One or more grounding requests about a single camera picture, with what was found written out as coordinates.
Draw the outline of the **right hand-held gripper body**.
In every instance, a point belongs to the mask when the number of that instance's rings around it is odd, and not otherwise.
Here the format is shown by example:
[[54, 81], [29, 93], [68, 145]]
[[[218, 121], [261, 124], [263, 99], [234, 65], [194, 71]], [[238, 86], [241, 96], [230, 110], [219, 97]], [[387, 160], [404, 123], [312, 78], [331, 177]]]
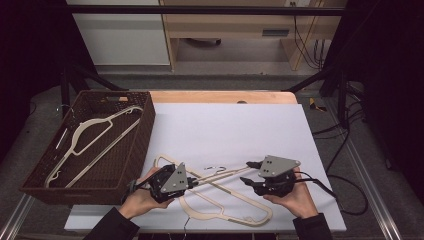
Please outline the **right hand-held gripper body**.
[[295, 184], [294, 168], [300, 165], [298, 160], [292, 160], [272, 155], [267, 155], [262, 161], [258, 176], [263, 182], [256, 182], [254, 192], [259, 195], [274, 195], [284, 197], [289, 194]]

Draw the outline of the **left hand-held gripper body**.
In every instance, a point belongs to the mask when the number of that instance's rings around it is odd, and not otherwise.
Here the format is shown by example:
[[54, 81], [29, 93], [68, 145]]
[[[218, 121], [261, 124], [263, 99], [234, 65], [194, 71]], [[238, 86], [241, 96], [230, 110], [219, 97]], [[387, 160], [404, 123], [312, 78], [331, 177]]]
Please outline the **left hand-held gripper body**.
[[188, 182], [187, 178], [184, 163], [178, 166], [175, 164], [166, 165], [148, 180], [150, 194], [158, 203], [183, 196], [187, 189], [193, 188], [188, 187], [188, 183], [191, 182]]

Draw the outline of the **brown woven basket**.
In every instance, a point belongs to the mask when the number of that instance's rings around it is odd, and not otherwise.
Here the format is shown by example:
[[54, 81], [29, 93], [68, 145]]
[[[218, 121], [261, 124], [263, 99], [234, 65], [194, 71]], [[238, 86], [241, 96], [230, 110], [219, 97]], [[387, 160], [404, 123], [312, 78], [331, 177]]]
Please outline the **brown woven basket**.
[[143, 169], [154, 120], [148, 92], [80, 92], [20, 190], [46, 204], [120, 203]]

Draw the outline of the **person's left hand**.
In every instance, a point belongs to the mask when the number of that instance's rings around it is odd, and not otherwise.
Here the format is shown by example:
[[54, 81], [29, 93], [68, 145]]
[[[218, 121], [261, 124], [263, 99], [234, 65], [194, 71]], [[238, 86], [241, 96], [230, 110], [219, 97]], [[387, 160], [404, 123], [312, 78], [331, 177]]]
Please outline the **person's left hand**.
[[130, 194], [118, 209], [118, 212], [126, 219], [141, 216], [152, 209], [166, 209], [173, 199], [158, 203], [150, 195], [149, 190], [138, 189]]

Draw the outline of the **person's right hand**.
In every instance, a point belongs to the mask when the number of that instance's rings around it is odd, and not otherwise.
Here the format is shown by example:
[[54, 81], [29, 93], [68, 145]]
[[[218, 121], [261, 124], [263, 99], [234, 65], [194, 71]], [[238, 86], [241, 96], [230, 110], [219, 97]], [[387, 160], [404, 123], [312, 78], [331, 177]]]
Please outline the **person's right hand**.
[[263, 198], [273, 204], [281, 205], [288, 209], [295, 217], [307, 219], [319, 214], [310, 195], [307, 184], [303, 181], [296, 183], [293, 190], [284, 197], [264, 195]]

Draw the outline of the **white table sheet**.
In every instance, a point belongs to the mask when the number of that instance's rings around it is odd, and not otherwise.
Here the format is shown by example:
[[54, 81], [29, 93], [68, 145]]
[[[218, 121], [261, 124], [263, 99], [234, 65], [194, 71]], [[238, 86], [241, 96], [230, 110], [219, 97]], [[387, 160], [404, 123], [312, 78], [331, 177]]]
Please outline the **white table sheet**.
[[[212, 157], [231, 163], [258, 162], [267, 155], [300, 161], [303, 172], [319, 179], [308, 188], [320, 212], [333, 231], [345, 230], [336, 200], [327, 194], [330, 183], [299, 104], [156, 104], [156, 119], [145, 161], [151, 167], [161, 154], [189, 158]], [[255, 169], [244, 176], [259, 178]], [[273, 210], [267, 233], [293, 230], [293, 216], [245, 189]], [[155, 209], [135, 218], [143, 232], [182, 233], [179, 214], [171, 209]]]

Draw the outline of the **yellow and black tool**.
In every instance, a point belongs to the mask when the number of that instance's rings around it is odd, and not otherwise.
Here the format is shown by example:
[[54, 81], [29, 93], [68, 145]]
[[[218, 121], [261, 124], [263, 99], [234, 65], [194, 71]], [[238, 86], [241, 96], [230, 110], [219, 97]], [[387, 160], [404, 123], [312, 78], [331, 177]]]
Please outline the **yellow and black tool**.
[[311, 110], [317, 110], [320, 112], [327, 112], [327, 108], [323, 106], [318, 106], [314, 98], [309, 98], [309, 107]]

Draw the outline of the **wooden table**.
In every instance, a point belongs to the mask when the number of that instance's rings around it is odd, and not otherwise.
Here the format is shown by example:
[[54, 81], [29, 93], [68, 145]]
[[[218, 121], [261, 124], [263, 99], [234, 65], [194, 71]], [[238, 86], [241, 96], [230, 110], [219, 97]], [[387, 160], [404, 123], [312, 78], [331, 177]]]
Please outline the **wooden table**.
[[151, 91], [154, 103], [297, 104], [295, 95], [280, 91]]

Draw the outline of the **light wooden desk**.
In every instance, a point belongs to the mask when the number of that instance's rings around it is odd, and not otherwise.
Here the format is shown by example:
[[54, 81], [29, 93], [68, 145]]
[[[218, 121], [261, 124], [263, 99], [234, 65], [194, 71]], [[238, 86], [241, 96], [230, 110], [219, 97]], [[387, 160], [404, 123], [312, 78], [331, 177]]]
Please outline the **light wooden desk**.
[[[343, 8], [347, 0], [159, 0], [162, 6], [250, 6]], [[171, 39], [274, 38], [281, 41], [292, 70], [305, 60], [306, 47], [314, 40], [333, 39], [338, 16], [197, 15], [165, 14]], [[287, 37], [262, 37], [263, 29], [288, 29]]]

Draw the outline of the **dark curtain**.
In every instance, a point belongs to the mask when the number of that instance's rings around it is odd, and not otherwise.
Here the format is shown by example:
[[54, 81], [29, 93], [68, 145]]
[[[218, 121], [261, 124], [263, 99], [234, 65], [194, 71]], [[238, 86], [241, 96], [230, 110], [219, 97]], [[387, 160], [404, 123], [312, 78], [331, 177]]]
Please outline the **dark curtain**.
[[33, 96], [60, 82], [64, 62], [95, 72], [70, 0], [0, 0], [0, 161], [29, 116]]
[[364, 109], [389, 160], [424, 204], [424, 0], [347, 0], [323, 85], [364, 86]]

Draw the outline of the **white cabinet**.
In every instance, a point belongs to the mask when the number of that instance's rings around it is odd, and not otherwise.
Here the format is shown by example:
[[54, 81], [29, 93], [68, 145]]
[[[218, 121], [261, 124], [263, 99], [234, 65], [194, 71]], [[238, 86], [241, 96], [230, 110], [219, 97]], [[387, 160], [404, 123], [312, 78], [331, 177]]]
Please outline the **white cabinet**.
[[169, 65], [160, 14], [74, 14], [96, 66]]

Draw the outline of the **black metal frame leg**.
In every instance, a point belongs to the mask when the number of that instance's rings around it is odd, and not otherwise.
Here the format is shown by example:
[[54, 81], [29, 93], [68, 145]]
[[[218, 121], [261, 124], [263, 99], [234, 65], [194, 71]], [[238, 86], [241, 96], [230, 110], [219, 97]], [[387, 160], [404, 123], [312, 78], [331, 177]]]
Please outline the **black metal frame leg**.
[[337, 92], [337, 120], [343, 128], [348, 128], [346, 107], [347, 75], [340, 66], [330, 65], [324, 67], [318, 73], [308, 77], [306, 80], [285, 89], [285, 92], [297, 93], [319, 80], [323, 80], [323, 84], [319, 89], [319, 94], [322, 97], [330, 97], [334, 92]]
[[59, 109], [62, 111], [62, 116], [65, 116], [66, 113], [71, 109], [69, 87], [72, 87], [77, 93], [82, 90], [89, 90], [90, 87], [86, 82], [87, 79], [91, 79], [94, 82], [104, 86], [106, 89], [112, 91], [124, 91], [124, 88], [121, 88], [100, 77], [96, 71], [89, 71], [81, 65], [77, 64], [67, 64], [63, 68], [60, 75], [62, 104]]

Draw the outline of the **silver metal rail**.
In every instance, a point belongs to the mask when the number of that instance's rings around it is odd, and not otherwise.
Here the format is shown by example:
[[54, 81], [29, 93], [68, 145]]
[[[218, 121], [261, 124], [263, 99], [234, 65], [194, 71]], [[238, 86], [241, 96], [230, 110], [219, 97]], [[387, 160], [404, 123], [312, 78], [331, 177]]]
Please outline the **silver metal rail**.
[[0, 230], [0, 240], [15, 240], [22, 224], [33, 206], [33, 203], [33, 197], [27, 194], [22, 195], [13, 213]]
[[[334, 121], [336, 121], [337, 104], [335, 100], [326, 100], [326, 104], [328, 106], [330, 116]], [[349, 125], [351, 121], [353, 121], [349, 120], [349, 117], [352, 117], [353, 115], [356, 117], [362, 110], [359, 107], [359, 103], [356, 102], [347, 104], [346, 107]], [[363, 159], [361, 158], [353, 140], [350, 137], [351, 131], [348, 131], [349, 134], [342, 133], [343, 130], [339, 130], [339, 132], [342, 134], [341, 150], [346, 151], [356, 179], [365, 195], [365, 199], [368, 201], [368, 207], [371, 209], [384, 238], [386, 240], [403, 240], [397, 224], [395, 223], [386, 203], [384, 202], [380, 191], [375, 184], [375, 181], [372, 179], [371, 173], [366, 169]]]

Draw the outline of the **black horizontal frame bar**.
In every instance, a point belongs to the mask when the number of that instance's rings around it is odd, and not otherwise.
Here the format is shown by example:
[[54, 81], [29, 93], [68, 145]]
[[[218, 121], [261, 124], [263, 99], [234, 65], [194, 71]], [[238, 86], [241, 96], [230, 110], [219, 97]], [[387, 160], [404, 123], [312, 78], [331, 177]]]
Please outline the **black horizontal frame bar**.
[[242, 7], [242, 6], [134, 6], [68, 5], [65, 11], [81, 14], [197, 14], [197, 15], [279, 15], [343, 16], [344, 8]]

